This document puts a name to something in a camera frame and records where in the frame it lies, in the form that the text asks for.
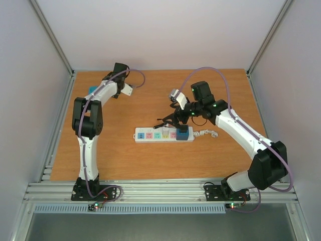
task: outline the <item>metal floor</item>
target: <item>metal floor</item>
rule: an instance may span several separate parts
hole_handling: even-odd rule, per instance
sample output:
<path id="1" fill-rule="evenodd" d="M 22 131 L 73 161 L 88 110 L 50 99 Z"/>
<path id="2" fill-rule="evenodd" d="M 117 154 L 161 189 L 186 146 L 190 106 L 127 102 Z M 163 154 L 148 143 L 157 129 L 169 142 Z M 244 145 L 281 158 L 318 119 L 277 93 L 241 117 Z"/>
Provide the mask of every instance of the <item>metal floor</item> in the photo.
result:
<path id="1" fill-rule="evenodd" d="M 264 204 L 252 214 L 35 213 L 26 240 L 296 240 L 285 204 Z"/>

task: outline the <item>power cord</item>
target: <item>power cord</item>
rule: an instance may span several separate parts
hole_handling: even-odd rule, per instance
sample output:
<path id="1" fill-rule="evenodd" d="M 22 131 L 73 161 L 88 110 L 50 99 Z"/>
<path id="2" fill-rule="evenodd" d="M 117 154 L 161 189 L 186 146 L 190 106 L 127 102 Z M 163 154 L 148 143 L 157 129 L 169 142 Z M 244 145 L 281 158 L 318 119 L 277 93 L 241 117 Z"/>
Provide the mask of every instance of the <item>power cord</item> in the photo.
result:
<path id="1" fill-rule="evenodd" d="M 198 127 L 202 127 L 203 125 L 205 125 L 206 123 L 207 123 L 207 119 L 206 119 L 206 121 L 203 123 L 203 124 L 201 124 L 201 125 L 199 125 L 199 124 L 196 124 L 195 122 L 194 122 L 194 116 L 192 116 L 192 122 L 195 124 L 195 125 L 197 125 Z"/>
<path id="2" fill-rule="evenodd" d="M 194 137 L 200 137 L 203 136 L 205 134 L 211 134 L 211 136 L 213 138 L 216 138 L 219 136 L 219 134 L 217 134 L 216 131 L 211 131 L 211 130 L 202 130 L 202 131 L 198 131 L 198 132 L 193 132 Z"/>

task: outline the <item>blue object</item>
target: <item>blue object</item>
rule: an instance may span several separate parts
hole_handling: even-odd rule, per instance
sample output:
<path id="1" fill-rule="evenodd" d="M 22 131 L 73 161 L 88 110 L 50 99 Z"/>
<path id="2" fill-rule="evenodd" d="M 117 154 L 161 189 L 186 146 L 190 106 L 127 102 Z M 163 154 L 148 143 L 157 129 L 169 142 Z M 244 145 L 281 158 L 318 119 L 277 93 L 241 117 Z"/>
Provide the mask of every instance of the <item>blue object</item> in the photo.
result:
<path id="1" fill-rule="evenodd" d="M 144 139 L 145 133 L 138 133 L 138 139 Z"/>
<path id="2" fill-rule="evenodd" d="M 91 94 L 92 92 L 95 91 L 95 89 L 97 89 L 98 86 L 90 86 L 89 90 L 88 90 L 88 94 Z"/>
<path id="3" fill-rule="evenodd" d="M 187 131 L 185 133 L 181 133 L 180 129 L 176 129 L 176 141 L 187 141 L 189 139 L 189 128 L 187 127 Z"/>

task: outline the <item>ventilation grille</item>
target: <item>ventilation grille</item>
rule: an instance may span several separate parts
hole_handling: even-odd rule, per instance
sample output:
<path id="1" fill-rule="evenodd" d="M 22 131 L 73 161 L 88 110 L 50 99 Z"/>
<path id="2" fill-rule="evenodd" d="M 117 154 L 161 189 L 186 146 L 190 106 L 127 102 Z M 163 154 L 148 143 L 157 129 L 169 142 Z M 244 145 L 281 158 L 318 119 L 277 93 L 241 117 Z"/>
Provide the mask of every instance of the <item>ventilation grille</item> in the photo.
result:
<path id="1" fill-rule="evenodd" d="M 89 211 L 87 204 L 37 204 L 36 213 L 225 213 L 223 204 L 109 204 L 101 209 Z"/>

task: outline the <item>black mounting bracket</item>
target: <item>black mounting bracket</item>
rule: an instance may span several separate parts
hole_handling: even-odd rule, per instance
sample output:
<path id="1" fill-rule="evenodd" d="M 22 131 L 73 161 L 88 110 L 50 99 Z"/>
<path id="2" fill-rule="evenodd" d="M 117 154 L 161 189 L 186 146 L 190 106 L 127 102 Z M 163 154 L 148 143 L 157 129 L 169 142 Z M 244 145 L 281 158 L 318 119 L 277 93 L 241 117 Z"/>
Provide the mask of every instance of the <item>black mounting bracket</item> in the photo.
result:
<path id="1" fill-rule="evenodd" d="M 234 192 L 226 198 L 222 192 L 221 185 L 204 185 L 206 201 L 246 201 L 251 200 L 249 189 L 242 189 L 238 192 Z"/>
<path id="2" fill-rule="evenodd" d="M 271 148 L 287 163 L 286 146 L 281 141 L 271 143 Z M 260 190 L 266 189 L 286 175 L 285 166 L 267 148 L 257 151 L 248 170 L 250 181 Z"/>
<path id="3" fill-rule="evenodd" d="M 110 79 L 113 75 L 120 73 L 121 71 L 125 71 L 126 69 L 129 69 L 128 65 L 121 64 L 121 63 L 115 63 L 114 70 L 107 74 L 102 80 Z M 114 78 L 112 81 L 117 83 L 117 93 L 113 96 L 113 98 L 117 99 L 118 96 L 121 93 L 121 90 L 124 89 L 125 86 L 125 78 L 129 74 L 126 75 L 126 73 L 122 73 L 118 75 L 116 78 Z"/>
<path id="4" fill-rule="evenodd" d="M 80 118 L 86 102 L 86 98 L 80 97 L 76 98 L 74 102 L 74 109 L 72 113 L 72 129 L 75 131 L 77 136 Z M 90 116 L 84 116 L 81 128 L 81 136 L 88 137 L 92 140 L 95 136 L 101 133 L 103 128 L 101 102 L 98 100 L 91 100 L 87 108 L 87 112 L 88 111 L 90 111 Z"/>
<path id="5" fill-rule="evenodd" d="M 95 180 L 89 180 L 89 189 L 92 195 L 96 196 L 101 190 L 110 185 L 100 185 L 99 176 Z M 72 189 L 71 200 L 72 201 L 105 201 L 112 200 L 117 196 L 117 188 L 111 187 L 105 190 L 106 195 L 101 194 L 95 198 L 92 198 L 88 191 L 86 181 L 82 180 L 80 177 L 77 178 L 77 181 Z"/>

